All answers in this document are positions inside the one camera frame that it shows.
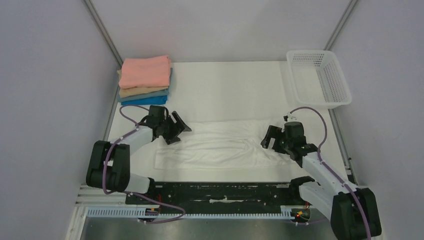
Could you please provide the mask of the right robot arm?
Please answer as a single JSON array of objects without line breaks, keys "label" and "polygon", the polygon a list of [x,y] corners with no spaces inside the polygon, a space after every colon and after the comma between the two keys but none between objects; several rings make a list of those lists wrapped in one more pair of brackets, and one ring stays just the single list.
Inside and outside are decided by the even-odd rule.
[{"label": "right robot arm", "polygon": [[383,232],[376,196],[367,187],[361,188],[342,178],[322,159],[320,150],[308,143],[301,122],[292,121],[284,127],[270,125],[260,145],[286,154],[308,177],[292,179],[289,199],[295,204],[312,204],[330,222],[338,240],[362,240],[380,236]]}]

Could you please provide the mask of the white t shirt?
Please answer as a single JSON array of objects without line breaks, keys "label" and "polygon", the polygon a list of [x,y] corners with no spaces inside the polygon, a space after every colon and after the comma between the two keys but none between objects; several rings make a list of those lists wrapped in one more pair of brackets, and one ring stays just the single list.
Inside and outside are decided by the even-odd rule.
[{"label": "white t shirt", "polygon": [[190,122],[192,129],[180,141],[156,148],[154,167],[161,170],[253,169],[290,164],[290,158],[261,146],[270,125],[281,127],[277,118]]}]

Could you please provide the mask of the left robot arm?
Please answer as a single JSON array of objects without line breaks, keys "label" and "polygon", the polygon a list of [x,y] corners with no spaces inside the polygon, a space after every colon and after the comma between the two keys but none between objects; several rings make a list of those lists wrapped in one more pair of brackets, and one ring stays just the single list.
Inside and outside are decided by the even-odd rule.
[{"label": "left robot arm", "polygon": [[176,111],[160,105],[147,108],[140,120],[131,119],[133,128],[113,141],[94,143],[85,182],[89,187],[102,189],[105,194],[137,193],[144,204],[152,204],[157,191],[151,187],[152,178],[131,172],[131,156],[143,146],[163,138],[167,145],[179,142],[179,135],[191,128]]}]

